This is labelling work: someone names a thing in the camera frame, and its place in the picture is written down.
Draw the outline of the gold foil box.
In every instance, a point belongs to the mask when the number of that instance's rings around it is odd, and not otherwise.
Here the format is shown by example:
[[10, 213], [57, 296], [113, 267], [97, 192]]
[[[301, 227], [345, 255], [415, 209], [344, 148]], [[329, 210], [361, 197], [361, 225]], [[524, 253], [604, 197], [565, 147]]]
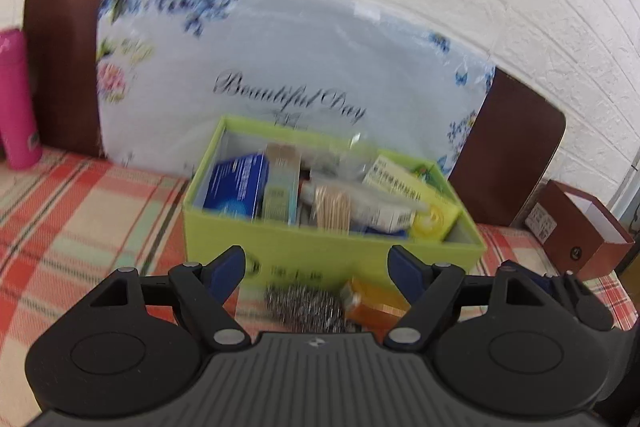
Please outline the gold foil box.
[[397, 289], [382, 287], [352, 277], [341, 290], [346, 320], [375, 335], [380, 343], [409, 310]]

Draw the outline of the white barcode box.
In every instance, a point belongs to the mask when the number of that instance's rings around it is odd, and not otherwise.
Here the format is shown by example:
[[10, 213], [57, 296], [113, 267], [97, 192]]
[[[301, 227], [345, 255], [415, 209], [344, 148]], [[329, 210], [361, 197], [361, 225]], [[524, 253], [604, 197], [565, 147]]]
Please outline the white barcode box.
[[350, 217], [362, 227], [385, 233], [398, 232], [411, 227], [416, 212], [405, 206], [387, 202], [367, 202], [353, 199], [350, 202]]

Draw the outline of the steel wool scrubber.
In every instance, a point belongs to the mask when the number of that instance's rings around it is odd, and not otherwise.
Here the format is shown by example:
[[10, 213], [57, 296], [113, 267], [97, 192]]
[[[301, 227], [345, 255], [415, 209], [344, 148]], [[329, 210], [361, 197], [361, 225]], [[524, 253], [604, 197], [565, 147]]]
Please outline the steel wool scrubber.
[[320, 288], [269, 286], [265, 304], [271, 315], [294, 333], [344, 333], [346, 319], [341, 300]]

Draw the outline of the blue medicine box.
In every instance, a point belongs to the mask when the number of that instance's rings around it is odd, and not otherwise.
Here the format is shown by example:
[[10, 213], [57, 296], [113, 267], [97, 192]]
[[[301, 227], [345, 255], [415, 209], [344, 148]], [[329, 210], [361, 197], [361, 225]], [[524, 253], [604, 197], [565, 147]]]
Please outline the blue medicine box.
[[264, 194], [268, 169], [268, 159], [262, 153], [217, 162], [209, 178], [203, 208], [254, 219]]

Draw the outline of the yellow-green medicine box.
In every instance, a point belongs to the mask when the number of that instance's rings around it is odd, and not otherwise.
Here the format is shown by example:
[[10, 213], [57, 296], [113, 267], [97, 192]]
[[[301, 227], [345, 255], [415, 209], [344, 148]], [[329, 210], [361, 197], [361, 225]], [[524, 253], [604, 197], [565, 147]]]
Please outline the yellow-green medicine box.
[[378, 155], [363, 184], [418, 205], [409, 229], [414, 239], [442, 241], [456, 223], [461, 209], [434, 186], [384, 155]]

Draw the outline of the cotton swabs bag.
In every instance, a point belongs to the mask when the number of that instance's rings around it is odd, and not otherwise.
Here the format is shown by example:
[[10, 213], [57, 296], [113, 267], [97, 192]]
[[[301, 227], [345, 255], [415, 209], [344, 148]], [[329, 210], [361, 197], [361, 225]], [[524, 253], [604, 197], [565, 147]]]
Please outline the cotton swabs bag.
[[337, 186], [321, 184], [314, 188], [314, 220], [321, 230], [348, 233], [352, 201], [345, 190]]

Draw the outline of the teal purple gradient box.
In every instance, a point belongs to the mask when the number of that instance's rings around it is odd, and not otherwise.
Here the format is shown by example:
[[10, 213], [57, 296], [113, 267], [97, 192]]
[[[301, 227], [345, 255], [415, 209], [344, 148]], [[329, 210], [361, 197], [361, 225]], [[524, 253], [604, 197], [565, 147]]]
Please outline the teal purple gradient box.
[[262, 217], [295, 225], [300, 155], [292, 145], [270, 143], [265, 150], [268, 176], [262, 199]]

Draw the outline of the clear plastic container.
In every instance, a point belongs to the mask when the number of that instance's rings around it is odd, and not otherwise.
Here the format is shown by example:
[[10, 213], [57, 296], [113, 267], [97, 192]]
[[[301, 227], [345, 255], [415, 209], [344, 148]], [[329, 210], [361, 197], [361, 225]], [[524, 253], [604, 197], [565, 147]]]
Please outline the clear plastic container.
[[326, 145], [300, 148], [302, 165], [313, 176], [327, 176], [344, 182], [360, 183], [378, 157], [378, 143], [363, 132]]

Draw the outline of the lime green storage box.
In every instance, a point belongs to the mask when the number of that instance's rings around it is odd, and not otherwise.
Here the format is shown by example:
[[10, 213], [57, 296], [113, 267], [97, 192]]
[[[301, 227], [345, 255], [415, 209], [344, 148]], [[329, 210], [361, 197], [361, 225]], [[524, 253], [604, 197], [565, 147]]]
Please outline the lime green storage box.
[[395, 237], [334, 233], [315, 227], [244, 219], [204, 209], [208, 180], [218, 161], [262, 150], [269, 143], [311, 150], [344, 150], [347, 142], [330, 134], [226, 115], [220, 118], [182, 202], [186, 257], [206, 265], [233, 245], [246, 254], [244, 285], [302, 283], [338, 289], [351, 277], [388, 286], [387, 253]]

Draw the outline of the plaid bed sheet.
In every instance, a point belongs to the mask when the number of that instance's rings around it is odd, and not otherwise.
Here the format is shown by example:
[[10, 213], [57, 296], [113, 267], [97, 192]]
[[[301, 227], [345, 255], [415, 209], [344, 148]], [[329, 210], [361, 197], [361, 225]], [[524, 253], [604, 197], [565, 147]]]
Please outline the plaid bed sheet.
[[1, 201], [6, 426], [597, 426], [599, 341], [511, 265], [464, 269], [454, 322], [425, 350], [368, 332], [247, 332], [206, 349], [175, 318], [191, 182], [49, 150]]

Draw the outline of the brown cardboard box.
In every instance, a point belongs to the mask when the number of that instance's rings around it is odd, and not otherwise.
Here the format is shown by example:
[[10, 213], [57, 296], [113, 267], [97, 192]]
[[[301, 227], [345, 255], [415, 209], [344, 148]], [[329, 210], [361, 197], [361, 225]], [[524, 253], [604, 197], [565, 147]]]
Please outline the brown cardboard box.
[[594, 197], [549, 181], [525, 219], [555, 270], [589, 281], [606, 277], [629, 253], [634, 239]]

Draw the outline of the dark brown wooden headboard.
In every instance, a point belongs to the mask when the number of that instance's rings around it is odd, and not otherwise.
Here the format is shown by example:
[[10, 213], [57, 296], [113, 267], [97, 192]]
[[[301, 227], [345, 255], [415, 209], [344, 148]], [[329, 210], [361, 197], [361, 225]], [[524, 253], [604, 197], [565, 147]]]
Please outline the dark brown wooden headboard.
[[[101, 156], [96, 98], [100, 0], [25, 0], [29, 81], [44, 145]], [[564, 114], [498, 70], [450, 179], [472, 218], [515, 225], [526, 215], [566, 127]]]

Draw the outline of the pink thermos bottle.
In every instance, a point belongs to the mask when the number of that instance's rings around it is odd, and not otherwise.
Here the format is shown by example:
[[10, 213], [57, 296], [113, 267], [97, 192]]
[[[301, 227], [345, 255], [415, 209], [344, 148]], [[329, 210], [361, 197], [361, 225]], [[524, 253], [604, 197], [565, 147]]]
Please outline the pink thermos bottle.
[[42, 147], [32, 109], [27, 49], [18, 28], [1, 31], [1, 145], [14, 170], [24, 170], [40, 161]]

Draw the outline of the floral pillow Beautiful Day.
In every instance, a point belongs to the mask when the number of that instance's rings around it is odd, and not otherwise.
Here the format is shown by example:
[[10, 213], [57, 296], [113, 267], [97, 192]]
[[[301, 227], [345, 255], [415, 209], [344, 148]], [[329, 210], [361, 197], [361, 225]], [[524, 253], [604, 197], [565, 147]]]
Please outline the floral pillow Beautiful Day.
[[238, 115], [431, 159], [450, 171], [497, 69], [355, 0], [100, 0], [106, 157], [190, 176]]

